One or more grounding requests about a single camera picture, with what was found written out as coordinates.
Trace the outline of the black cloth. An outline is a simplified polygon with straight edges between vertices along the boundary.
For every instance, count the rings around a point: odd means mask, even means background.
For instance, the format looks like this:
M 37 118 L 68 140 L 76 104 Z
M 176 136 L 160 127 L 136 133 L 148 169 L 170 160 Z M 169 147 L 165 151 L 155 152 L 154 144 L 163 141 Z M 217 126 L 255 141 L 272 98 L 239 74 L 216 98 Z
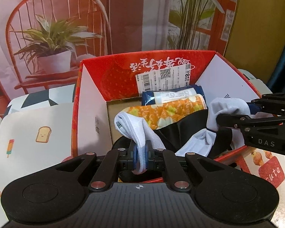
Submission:
M 200 110 L 185 116 L 180 121 L 166 127 L 153 130 L 163 142 L 167 150 L 183 157 L 187 152 L 198 153 L 215 159 L 226 150 L 235 150 L 244 145 L 244 138 L 240 131 L 220 127 L 213 132 L 206 127 L 207 110 Z M 131 139 L 121 136 L 113 145 L 114 149 L 128 148 Z M 122 182 L 144 182 L 159 178 L 158 170 L 146 170 L 142 174 L 134 174 L 132 170 L 124 170 L 119 177 Z

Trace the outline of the navy blue packaged cloth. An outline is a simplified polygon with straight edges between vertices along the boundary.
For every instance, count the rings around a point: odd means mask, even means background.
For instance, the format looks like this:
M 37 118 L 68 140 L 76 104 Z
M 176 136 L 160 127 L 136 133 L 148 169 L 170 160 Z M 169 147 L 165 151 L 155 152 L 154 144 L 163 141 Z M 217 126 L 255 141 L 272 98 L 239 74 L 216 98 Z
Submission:
M 145 91 L 142 93 L 142 105 L 164 104 L 197 94 L 204 97 L 202 87 L 195 84 L 168 91 Z

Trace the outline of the printed living room backdrop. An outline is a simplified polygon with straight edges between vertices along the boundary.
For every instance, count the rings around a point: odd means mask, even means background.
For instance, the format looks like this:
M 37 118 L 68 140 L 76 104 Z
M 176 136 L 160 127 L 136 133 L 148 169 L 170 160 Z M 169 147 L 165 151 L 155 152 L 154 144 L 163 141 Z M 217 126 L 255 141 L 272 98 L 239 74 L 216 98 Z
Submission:
M 74 84 L 82 60 L 158 49 L 224 53 L 237 0 L 0 0 L 0 116 Z

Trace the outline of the white barcode label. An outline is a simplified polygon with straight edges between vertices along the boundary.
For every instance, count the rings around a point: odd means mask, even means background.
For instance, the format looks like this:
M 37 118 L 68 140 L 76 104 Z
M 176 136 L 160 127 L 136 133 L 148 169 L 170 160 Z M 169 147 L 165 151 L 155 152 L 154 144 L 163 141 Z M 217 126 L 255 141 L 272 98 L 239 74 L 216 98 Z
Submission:
M 190 83 L 190 63 L 179 66 L 152 70 L 136 75 L 138 93 L 146 91 L 168 91 L 188 86 Z

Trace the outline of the red strawberry cardboard box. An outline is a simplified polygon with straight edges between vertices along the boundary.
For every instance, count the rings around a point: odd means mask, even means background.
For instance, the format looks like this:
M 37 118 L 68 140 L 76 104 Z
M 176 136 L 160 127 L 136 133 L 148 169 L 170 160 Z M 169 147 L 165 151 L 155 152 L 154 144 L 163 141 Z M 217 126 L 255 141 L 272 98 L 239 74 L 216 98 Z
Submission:
M 138 104 L 140 88 L 152 88 L 152 75 L 171 74 L 177 85 L 202 87 L 206 103 L 213 99 L 260 98 L 257 88 L 215 51 L 140 51 L 85 59 L 74 93 L 71 154 L 105 155 L 120 137 L 114 117 Z

